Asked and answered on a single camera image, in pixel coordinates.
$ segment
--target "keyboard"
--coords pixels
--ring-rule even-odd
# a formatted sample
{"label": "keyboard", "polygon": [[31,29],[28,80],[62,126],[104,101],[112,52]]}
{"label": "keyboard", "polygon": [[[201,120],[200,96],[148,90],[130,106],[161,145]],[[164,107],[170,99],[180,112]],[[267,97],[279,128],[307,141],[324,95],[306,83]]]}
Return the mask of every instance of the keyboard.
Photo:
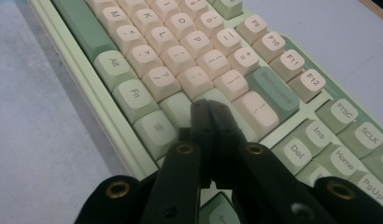
{"label": "keyboard", "polygon": [[[301,182],[339,176],[383,205],[383,127],[241,0],[29,3],[137,179],[160,169],[191,103],[207,99]],[[202,191],[202,223],[237,223],[230,193]]]}

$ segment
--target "keyboard frame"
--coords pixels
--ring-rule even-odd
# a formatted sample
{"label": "keyboard frame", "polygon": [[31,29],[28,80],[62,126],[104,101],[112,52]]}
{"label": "keyboard frame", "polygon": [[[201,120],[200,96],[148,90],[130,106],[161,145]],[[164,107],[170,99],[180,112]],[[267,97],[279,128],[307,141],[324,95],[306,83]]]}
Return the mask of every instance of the keyboard frame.
{"label": "keyboard frame", "polygon": [[[122,115],[120,109],[111,97],[110,92],[106,89],[92,67],[92,64],[90,64],[84,55],[77,40],[67,28],[52,2],[50,0],[28,0],[28,2],[32,6],[45,31],[49,34],[52,45],[56,48],[70,75],[77,83],[93,114],[106,133],[107,138],[121,158],[127,172],[131,176],[141,180],[157,171],[158,166],[144,149],[143,144],[135,135],[133,128]],[[225,27],[233,27],[231,24],[238,24],[253,14],[246,7],[243,7],[243,10],[243,15],[230,21],[224,21]],[[376,122],[372,115],[366,112],[366,108],[356,99],[352,98],[346,90],[341,88],[341,85],[332,75],[314,63],[312,58],[296,45],[294,41],[290,40],[286,35],[281,35],[287,39],[287,49],[299,49],[305,57],[308,58],[309,62],[312,63],[312,66],[318,68],[318,71],[326,78],[327,85],[308,105],[300,101],[299,110],[291,116],[290,119],[280,124],[274,131],[265,136],[264,139],[260,141],[261,144],[272,148],[305,119],[317,119],[318,117],[315,111],[327,100],[333,99],[333,96],[335,98],[346,98],[349,100],[360,113],[357,120],[372,122],[383,133],[383,127]],[[243,40],[242,45],[245,46],[248,44]],[[263,60],[260,60],[260,65],[268,66]],[[344,145],[337,137],[335,137],[332,142]],[[364,165],[360,167],[360,170],[368,171]]]}

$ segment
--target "white table surface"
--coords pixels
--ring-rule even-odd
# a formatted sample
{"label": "white table surface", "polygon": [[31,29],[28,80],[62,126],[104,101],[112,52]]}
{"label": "white table surface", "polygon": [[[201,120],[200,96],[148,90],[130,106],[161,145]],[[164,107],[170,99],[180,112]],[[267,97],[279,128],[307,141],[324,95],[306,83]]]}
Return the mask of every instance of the white table surface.
{"label": "white table surface", "polygon": [[[249,0],[383,124],[383,21],[357,0]],[[119,158],[24,0],[0,0],[0,223],[73,223]]]}

